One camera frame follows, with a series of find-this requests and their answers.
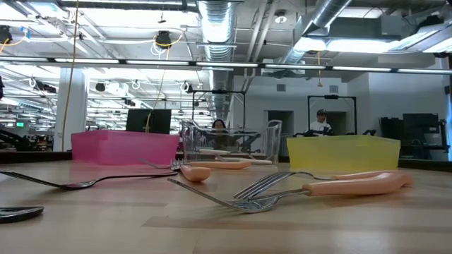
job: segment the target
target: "translucent container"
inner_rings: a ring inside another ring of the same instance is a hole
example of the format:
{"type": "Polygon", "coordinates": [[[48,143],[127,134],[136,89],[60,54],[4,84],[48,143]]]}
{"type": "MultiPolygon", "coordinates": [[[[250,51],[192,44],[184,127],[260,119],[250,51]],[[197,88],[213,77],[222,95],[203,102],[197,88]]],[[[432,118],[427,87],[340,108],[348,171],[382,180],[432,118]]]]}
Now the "translucent container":
{"type": "Polygon", "coordinates": [[[88,131],[71,136],[72,159],[106,165],[170,164],[176,157],[178,135],[133,131],[88,131]]]}
{"type": "Polygon", "coordinates": [[[182,121],[184,159],[211,161],[215,153],[222,157],[243,157],[278,162],[281,121],[270,121],[260,129],[215,130],[201,128],[195,121],[182,121]]]}
{"type": "Polygon", "coordinates": [[[400,141],[370,135],[288,138],[291,170],[365,172],[397,169],[400,141]]]}

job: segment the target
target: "doorway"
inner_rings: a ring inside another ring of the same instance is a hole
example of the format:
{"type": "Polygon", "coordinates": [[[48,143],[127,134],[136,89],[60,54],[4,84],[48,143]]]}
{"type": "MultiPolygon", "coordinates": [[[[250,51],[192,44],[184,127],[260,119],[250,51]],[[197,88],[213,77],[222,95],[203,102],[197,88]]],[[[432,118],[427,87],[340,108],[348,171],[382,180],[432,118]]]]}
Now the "doorway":
{"type": "Polygon", "coordinates": [[[294,134],[294,112],[293,111],[268,111],[268,120],[280,120],[282,121],[282,134],[293,135],[294,134]]]}
{"type": "Polygon", "coordinates": [[[333,129],[334,135],[347,134],[347,113],[341,111],[328,111],[326,113],[326,122],[333,129]]]}

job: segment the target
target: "table surface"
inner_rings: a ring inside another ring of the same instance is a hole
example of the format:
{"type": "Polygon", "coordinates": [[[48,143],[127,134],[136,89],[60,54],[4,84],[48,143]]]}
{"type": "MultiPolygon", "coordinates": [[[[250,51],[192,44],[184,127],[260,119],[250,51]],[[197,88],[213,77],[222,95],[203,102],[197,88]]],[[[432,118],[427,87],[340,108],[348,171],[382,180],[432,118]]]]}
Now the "table surface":
{"type": "MultiPolygon", "coordinates": [[[[279,167],[216,170],[194,188],[222,199],[279,167]]],[[[8,164],[57,183],[162,172],[149,166],[75,162],[8,164]]],[[[25,222],[0,224],[1,253],[452,253],[452,174],[403,170],[415,186],[390,195],[282,199],[241,214],[161,179],[113,179],[72,192],[0,176],[0,207],[45,206],[25,222]]],[[[179,176],[175,178],[186,182],[179,176]]],[[[270,191],[313,180],[291,177],[270,191]]]]}

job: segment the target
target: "black monitor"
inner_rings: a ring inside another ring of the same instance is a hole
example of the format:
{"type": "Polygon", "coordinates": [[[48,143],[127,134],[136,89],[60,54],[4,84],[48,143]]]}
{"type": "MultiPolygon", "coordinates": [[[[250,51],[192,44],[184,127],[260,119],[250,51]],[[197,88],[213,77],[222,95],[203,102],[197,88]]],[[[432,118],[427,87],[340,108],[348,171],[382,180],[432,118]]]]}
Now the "black monitor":
{"type": "Polygon", "coordinates": [[[439,133],[438,114],[403,114],[405,134],[439,133]]]}
{"type": "Polygon", "coordinates": [[[150,133],[170,134],[171,109],[129,109],[126,131],[145,132],[148,118],[150,133]]]}

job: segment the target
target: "cap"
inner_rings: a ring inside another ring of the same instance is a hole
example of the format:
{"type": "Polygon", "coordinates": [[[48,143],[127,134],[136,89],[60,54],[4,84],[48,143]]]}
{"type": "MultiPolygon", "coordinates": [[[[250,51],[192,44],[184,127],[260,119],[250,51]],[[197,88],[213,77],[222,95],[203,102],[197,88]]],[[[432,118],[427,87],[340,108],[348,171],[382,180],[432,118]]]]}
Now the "cap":
{"type": "Polygon", "coordinates": [[[325,109],[320,109],[317,111],[317,116],[325,116],[326,115],[326,110],[325,109]]]}

